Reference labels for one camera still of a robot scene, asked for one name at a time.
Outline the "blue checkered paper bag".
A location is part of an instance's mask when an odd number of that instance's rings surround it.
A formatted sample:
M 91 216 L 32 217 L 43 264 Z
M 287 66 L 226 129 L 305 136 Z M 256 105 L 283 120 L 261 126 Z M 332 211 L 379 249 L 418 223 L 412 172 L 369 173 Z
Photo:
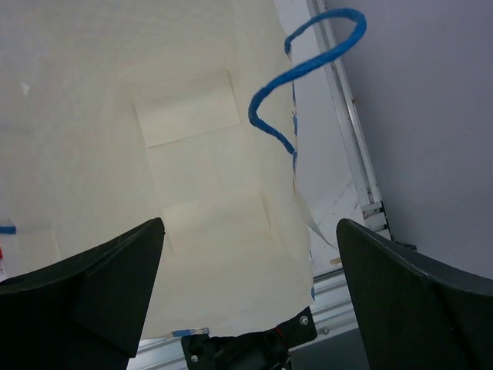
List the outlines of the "blue checkered paper bag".
M 321 71 L 253 94 L 318 53 L 303 1 L 3 1 L 1 239 L 15 277 L 159 217 L 143 338 L 262 331 L 337 265 L 328 217 L 359 207 Z

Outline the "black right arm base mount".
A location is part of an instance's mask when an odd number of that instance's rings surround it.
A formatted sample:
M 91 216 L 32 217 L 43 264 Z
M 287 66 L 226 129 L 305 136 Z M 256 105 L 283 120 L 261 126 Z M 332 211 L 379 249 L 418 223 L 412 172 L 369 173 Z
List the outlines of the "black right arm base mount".
M 275 328 L 237 337 L 208 334 L 181 339 L 189 369 L 274 370 L 292 369 L 290 350 L 317 338 L 311 309 Z

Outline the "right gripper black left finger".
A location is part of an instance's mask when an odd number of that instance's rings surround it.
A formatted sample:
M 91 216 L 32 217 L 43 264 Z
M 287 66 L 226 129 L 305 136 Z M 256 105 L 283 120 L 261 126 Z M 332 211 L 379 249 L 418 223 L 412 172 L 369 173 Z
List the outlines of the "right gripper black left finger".
M 3 369 L 125 369 L 163 250 L 160 218 L 1 283 Z

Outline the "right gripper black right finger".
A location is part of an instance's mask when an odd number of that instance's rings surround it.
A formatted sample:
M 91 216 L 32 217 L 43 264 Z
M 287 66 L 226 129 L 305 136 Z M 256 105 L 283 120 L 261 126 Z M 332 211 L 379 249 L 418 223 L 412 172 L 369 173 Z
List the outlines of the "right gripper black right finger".
M 372 369 L 490 369 L 492 281 L 349 219 L 337 242 Z

